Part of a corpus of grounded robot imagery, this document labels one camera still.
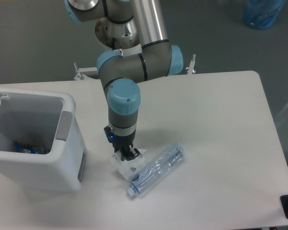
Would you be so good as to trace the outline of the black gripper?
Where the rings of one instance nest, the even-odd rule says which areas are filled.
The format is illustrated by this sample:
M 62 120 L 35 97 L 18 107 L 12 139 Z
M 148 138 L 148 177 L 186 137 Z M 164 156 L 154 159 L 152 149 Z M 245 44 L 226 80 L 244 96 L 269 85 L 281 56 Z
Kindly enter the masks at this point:
M 112 144 L 114 152 L 118 151 L 120 153 L 121 161 L 131 161 L 140 155 L 139 150 L 133 147 L 135 131 L 127 136 L 118 136 L 111 131 L 109 126 L 106 126 L 104 132 L 108 142 Z

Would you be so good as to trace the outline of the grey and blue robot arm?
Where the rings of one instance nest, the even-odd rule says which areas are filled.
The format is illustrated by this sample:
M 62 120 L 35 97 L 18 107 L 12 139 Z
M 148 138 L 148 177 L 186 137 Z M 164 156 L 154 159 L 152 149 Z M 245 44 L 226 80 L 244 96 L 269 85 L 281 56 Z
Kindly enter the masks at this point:
M 102 53 L 96 67 L 108 104 L 104 131 L 122 161 L 139 156 L 133 146 L 141 96 L 140 82 L 175 75 L 183 69 L 183 55 L 169 42 L 157 0 L 67 0 L 65 7 L 76 23 L 105 18 L 113 24 L 135 24 L 141 52 L 126 56 L 113 48 Z

